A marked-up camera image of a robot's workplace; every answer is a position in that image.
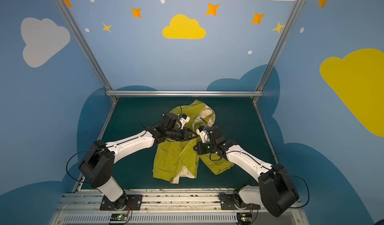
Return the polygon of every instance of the black cable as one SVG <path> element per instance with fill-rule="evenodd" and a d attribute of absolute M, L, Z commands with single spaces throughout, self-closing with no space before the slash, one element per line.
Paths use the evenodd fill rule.
<path fill-rule="evenodd" d="M 238 153 L 242 153 L 242 154 L 248 155 L 248 157 L 250 157 L 250 158 L 251 158 L 253 161 L 255 161 L 258 165 L 262 166 L 262 167 L 265 168 L 265 169 L 268 169 L 268 168 L 264 167 L 263 165 L 261 165 L 261 164 L 260 164 L 258 161 L 256 161 L 252 156 L 250 156 L 248 153 L 245 153 L 244 151 L 242 151 L 242 152 L 239 152 L 239 151 L 230 151 L 230 152 L 227 152 L 226 154 L 228 154 L 228 153 L 235 153 L 235 152 L 238 152 Z M 301 208 L 301 207 L 306 206 L 306 205 L 309 203 L 309 201 L 310 201 L 310 190 L 309 190 L 309 188 L 308 188 L 308 184 L 307 184 L 307 182 L 306 182 L 302 177 L 298 177 L 298 176 L 290 175 L 290 174 L 285 174 L 285 173 L 283 173 L 283 172 L 277 172 L 277 171 L 274 171 L 274 172 L 276 172 L 276 173 L 280 173 L 280 174 L 283 174 L 283 175 L 287 175 L 287 176 L 291 176 L 291 177 L 297 177 L 297 178 L 300 178 L 301 180 L 304 181 L 305 186 L 307 187 L 308 201 L 307 201 L 303 206 L 300 206 L 300 207 L 289 207 L 289 208 Z"/>
<path fill-rule="evenodd" d="M 211 158 L 211 155 L 212 154 L 216 154 L 216 153 L 209 153 L 209 159 L 211 160 L 211 161 L 220 161 L 222 158 L 219 156 L 219 159 L 218 160 L 213 160 L 212 158 Z"/>
<path fill-rule="evenodd" d="M 259 210 L 258 209 L 257 209 L 255 220 L 253 220 L 250 225 L 252 225 L 256 221 L 257 215 L 259 215 Z"/>
<path fill-rule="evenodd" d="M 154 123 L 151 127 L 153 127 L 153 126 L 155 126 L 157 123 L 159 123 L 159 122 L 161 122 L 161 120 L 160 121 L 157 121 L 156 123 Z"/>
<path fill-rule="evenodd" d="M 252 186 L 251 185 L 251 179 L 253 179 L 253 177 L 250 177 L 249 180 L 248 180 L 250 186 Z"/>
<path fill-rule="evenodd" d="M 142 126 L 143 128 L 145 128 L 145 129 L 148 128 L 148 127 L 145 127 L 145 126 L 143 125 L 143 122 L 141 122 L 140 124 L 141 124 L 141 126 Z"/>
<path fill-rule="evenodd" d="M 208 123 L 202 118 L 202 117 L 200 117 L 201 118 L 201 120 L 203 120 L 204 122 L 205 122 L 205 124 L 207 125 L 207 127 L 208 127 Z"/>
<path fill-rule="evenodd" d="M 181 115 L 183 114 L 183 109 L 181 108 L 180 104 L 178 104 L 178 103 L 171 103 L 170 105 L 168 105 L 168 107 L 167 107 L 167 109 L 166 109 L 166 112 L 165 112 L 164 114 L 167 113 L 168 108 L 169 108 L 172 104 L 176 104 L 176 105 L 178 105 L 178 106 L 180 107 L 180 116 L 181 116 Z"/>
<path fill-rule="evenodd" d="M 131 217 L 125 223 L 123 223 L 122 225 L 125 225 L 127 222 L 129 222 L 131 220 L 132 215 L 133 215 L 133 210 L 131 208 L 132 208 L 132 206 L 129 207 L 129 209 L 131 210 Z"/>
<path fill-rule="evenodd" d="M 93 149 L 93 150 L 84 150 L 84 151 L 80 151 L 80 152 L 78 152 L 78 153 L 75 153 L 75 154 L 68 160 L 67 165 L 65 165 L 65 171 L 67 172 L 67 174 L 68 174 L 73 180 L 78 181 L 78 182 L 88 183 L 88 182 L 86 182 L 86 181 L 77 180 L 77 179 L 75 179 L 74 177 L 72 177 L 72 175 L 70 175 L 70 173 L 68 172 L 68 164 L 70 163 L 70 160 L 71 160 L 74 156 L 78 155 L 79 153 L 88 152 L 88 151 L 95 151 L 95 150 L 103 150 L 103 149 L 104 149 L 104 148 L 99 148 L 99 147 L 100 147 L 100 146 L 98 146 L 96 149 Z"/>
<path fill-rule="evenodd" d="M 295 176 L 295 175 L 285 174 L 285 173 L 283 173 L 283 172 L 277 172 L 277 171 L 274 171 L 274 172 L 276 172 L 276 173 L 280 173 L 280 174 L 283 174 L 283 175 L 288 175 L 288 176 L 291 176 L 291 177 L 298 177 L 298 176 Z M 309 201 L 310 201 L 310 190 L 309 190 L 309 188 L 308 188 L 308 184 L 307 184 L 307 182 L 306 182 L 302 177 L 298 177 L 298 178 L 300 178 L 301 180 L 303 180 L 304 183 L 305 183 L 305 186 L 307 187 L 308 200 L 307 200 L 307 202 L 306 202 L 303 206 L 300 206 L 300 207 L 289 207 L 289 208 L 301 208 L 301 207 L 305 207 L 305 206 L 309 203 Z"/>

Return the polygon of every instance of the green mat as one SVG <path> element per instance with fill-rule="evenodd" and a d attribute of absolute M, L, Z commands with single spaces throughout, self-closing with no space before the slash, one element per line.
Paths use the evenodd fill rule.
<path fill-rule="evenodd" d="M 245 151 L 268 163 L 275 164 L 272 151 L 264 135 L 250 98 L 211 97 L 138 97 L 119 98 L 108 123 L 103 141 L 116 141 L 135 135 L 162 118 L 171 103 L 188 105 L 195 99 L 206 103 L 216 113 L 216 122 L 227 140 L 237 142 Z M 169 106 L 168 111 L 177 105 Z M 114 165 L 113 177 L 124 189 L 164 188 L 237 188 L 243 184 L 256 185 L 256 181 L 243 169 L 234 165 L 229 170 L 214 175 L 200 160 L 197 178 L 181 177 L 179 184 L 152 177 L 156 146 L 137 151 Z M 83 184 L 82 189 L 92 189 Z"/>

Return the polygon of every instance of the yellow star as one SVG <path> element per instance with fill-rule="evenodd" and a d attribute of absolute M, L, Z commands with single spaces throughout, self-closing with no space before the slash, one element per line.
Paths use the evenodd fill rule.
<path fill-rule="evenodd" d="M 317 4 L 317 5 L 321 5 L 321 8 L 324 8 L 324 5 L 325 3 L 327 2 L 328 0 L 320 0 L 320 2 Z"/>
<path fill-rule="evenodd" d="M 274 28 L 272 31 L 277 30 L 277 31 L 279 32 L 279 34 L 280 34 L 281 28 L 284 27 L 284 26 L 285 26 L 285 25 L 280 25 L 280 21 L 278 21 L 278 22 L 277 22 L 277 27 Z"/>
<path fill-rule="evenodd" d="M 104 29 L 103 29 L 103 30 L 107 30 L 107 31 L 109 31 L 110 33 L 112 33 L 112 32 L 109 30 L 109 28 L 110 28 L 112 25 L 110 25 L 110 26 L 106 26 L 106 25 L 104 25 L 104 23 L 103 23 L 103 26 L 104 26 Z"/>
<path fill-rule="evenodd" d="M 264 17 L 265 14 L 259 15 L 258 13 L 255 13 L 255 17 L 253 18 L 251 24 L 253 23 L 258 23 L 260 24 L 262 22 L 262 18 Z"/>
<path fill-rule="evenodd" d="M 70 0 L 64 0 L 65 1 L 65 3 L 67 4 L 67 6 L 69 6 L 69 7 L 72 7 L 72 5 L 71 5 L 71 3 L 70 3 Z"/>
<path fill-rule="evenodd" d="M 216 16 L 216 10 L 219 7 L 219 5 L 211 5 L 208 3 L 208 11 L 206 15 L 214 15 Z"/>
<path fill-rule="evenodd" d="M 133 11 L 133 16 L 132 17 L 139 17 L 141 18 L 141 15 L 140 15 L 140 11 L 141 9 L 134 9 L 133 7 L 132 8 L 132 11 Z"/>

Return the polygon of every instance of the yellow garment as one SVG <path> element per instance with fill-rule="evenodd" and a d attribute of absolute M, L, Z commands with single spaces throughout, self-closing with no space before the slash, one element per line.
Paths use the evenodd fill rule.
<path fill-rule="evenodd" d="M 214 111 L 203 102 L 195 100 L 190 105 L 184 105 L 181 108 L 182 113 L 190 117 L 185 127 L 193 131 L 196 131 L 200 126 L 206 126 L 200 118 L 204 118 L 208 127 L 211 127 L 215 122 Z M 179 115 L 181 109 L 176 107 L 171 112 Z M 197 152 L 193 150 L 196 143 L 197 139 L 185 142 L 165 141 L 159 144 L 154 160 L 153 177 L 175 184 L 179 183 L 180 177 L 196 178 L 199 158 L 216 175 L 234 165 L 223 158 L 219 161 L 212 161 L 209 159 L 209 155 L 197 155 Z M 218 159 L 218 156 L 212 155 L 212 159 Z"/>

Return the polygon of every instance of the ventilation grille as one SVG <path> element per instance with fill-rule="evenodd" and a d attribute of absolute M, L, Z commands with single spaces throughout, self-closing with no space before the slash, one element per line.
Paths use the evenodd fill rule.
<path fill-rule="evenodd" d="M 63 220 L 63 224 L 108 224 L 110 218 L 111 216 L 108 213 L 67 213 Z"/>
<path fill-rule="evenodd" d="M 63 224 L 108 224 L 108 213 L 67 213 Z M 236 213 L 133 213 L 128 223 L 231 223 L 237 222 Z"/>
<path fill-rule="evenodd" d="M 158 213 L 133 214 L 132 223 L 220 223 L 237 222 L 231 213 Z"/>

